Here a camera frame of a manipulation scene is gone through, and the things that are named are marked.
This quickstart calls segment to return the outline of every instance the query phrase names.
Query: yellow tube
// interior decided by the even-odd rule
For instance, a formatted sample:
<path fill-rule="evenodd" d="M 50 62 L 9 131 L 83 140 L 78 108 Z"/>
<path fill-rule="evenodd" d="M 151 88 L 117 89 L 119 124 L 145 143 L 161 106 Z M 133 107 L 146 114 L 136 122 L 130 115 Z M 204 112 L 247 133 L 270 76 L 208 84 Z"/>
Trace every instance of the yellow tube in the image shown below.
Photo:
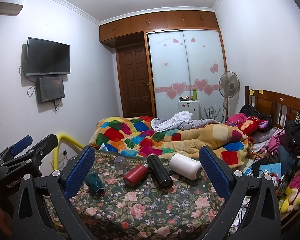
<path fill-rule="evenodd" d="M 54 150 L 53 150 L 53 169 L 54 170 L 58 170 L 59 169 L 58 155 L 59 155 L 60 141 L 62 139 L 67 140 L 68 142 L 73 143 L 75 146 L 79 147 L 80 149 L 84 148 L 83 144 L 79 143 L 78 141 L 76 141 L 75 139 L 73 139 L 72 137 L 70 137 L 69 135 L 67 135 L 65 133 L 58 134 L 57 138 L 58 138 L 58 146 L 56 148 L 54 148 Z"/>

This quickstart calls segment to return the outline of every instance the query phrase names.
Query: brown door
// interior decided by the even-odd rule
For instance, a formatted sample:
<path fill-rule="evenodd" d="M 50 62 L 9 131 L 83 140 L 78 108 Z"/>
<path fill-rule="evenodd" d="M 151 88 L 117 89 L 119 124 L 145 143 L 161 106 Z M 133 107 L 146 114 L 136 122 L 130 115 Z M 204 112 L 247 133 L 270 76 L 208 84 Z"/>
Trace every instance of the brown door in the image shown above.
<path fill-rule="evenodd" d="M 167 28 L 165 12 L 149 13 L 148 14 L 149 29 Z"/>
<path fill-rule="evenodd" d="M 152 116 L 145 45 L 119 49 L 118 56 L 124 117 Z"/>
<path fill-rule="evenodd" d="M 114 36 L 119 37 L 131 33 L 130 18 L 114 22 Z"/>
<path fill-rule="evenodd" d="M 133 33 L 149 30 L 148 17 L 146 14 L 130 17 L 130 24 Z"/>
<path fill-rule="evenodd" d="M 219 28 L 214 12 L 201 11 L 200 15 L 203 21 L 203 27 Z"/>
<path fill-rule="evenodd" d="M 199 11 L 183 11 L 187 27 L 203 27 Z"/>
<path fill-rule="evenodd" d="M 185 20 L 182 11 L 166 11 L 165 16 L 168 28 L 185 27 Z"/>
<path fill-rule="evenodd" d="M 100 41 L 105 41 L 114 38 L 114 25 L 107 23 L 99 26 Z"/>

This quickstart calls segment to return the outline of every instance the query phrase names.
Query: white thermos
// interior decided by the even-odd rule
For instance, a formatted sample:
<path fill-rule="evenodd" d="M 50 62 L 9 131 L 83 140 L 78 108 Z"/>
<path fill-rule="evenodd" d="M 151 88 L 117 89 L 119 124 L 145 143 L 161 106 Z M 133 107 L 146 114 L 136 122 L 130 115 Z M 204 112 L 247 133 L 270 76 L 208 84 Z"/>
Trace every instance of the white thermos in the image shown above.
<path fill-rule="evenodd" d="M 172 156 L 169 167 L 172 171 L 188 179 L 196 179 L 201 174 L 202 166 L 199 161 L 176 153 Z"/>

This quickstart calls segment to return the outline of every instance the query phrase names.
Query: red thermos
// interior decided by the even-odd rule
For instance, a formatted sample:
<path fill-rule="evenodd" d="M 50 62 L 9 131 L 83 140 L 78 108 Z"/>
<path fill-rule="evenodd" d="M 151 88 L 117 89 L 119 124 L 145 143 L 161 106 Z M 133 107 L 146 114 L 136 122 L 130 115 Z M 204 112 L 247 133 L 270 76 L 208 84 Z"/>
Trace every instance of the red thermos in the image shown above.
<path fill-rule="evenodd" d="M 137 185 L 149 172 L 148 164 L 139 164 L 123 177 L 124 182 L 128 187 Z"/>

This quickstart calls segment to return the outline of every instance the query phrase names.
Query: wooden cabinet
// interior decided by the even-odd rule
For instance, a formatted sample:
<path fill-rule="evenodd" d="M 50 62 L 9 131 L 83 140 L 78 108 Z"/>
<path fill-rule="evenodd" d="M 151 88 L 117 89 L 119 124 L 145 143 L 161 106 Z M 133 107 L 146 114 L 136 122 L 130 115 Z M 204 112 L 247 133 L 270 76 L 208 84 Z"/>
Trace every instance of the wooden cabinet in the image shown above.
<path fill-rule="evenodd" d="M 187 27 L 203 27 L 200 11 L 183 11 Z"/>
<path fill-rule="evenodd" d="M 183 11 L 166 11 L 165 16 L 168 28 L 186 27 Z"/>
<path fill-rule="evenodd" d="M 130 25 L 132 33 L 149 30 L 148 16 L 146 14 L 141 14 L 130 17 Z"/>
<path fill-rule="evenodd" d="M 149 13 L 147 16 L 150 30 L 168 28 L 165 12 Z"/>
<path fill-rule="evenodd" d="M 214 12 L 200 11 L 203 27 L 219 28 L 218 21 Z"/>
<path fill-rule="evenodd" d="M 119 37 L 131 33 L 130 18 L 114 22 L 114 36 Z"/>
<path fill-rule="evenodd" d="M 99 26 L 100 41 L 114 38 L 114 23 L 107 23 Z"/>

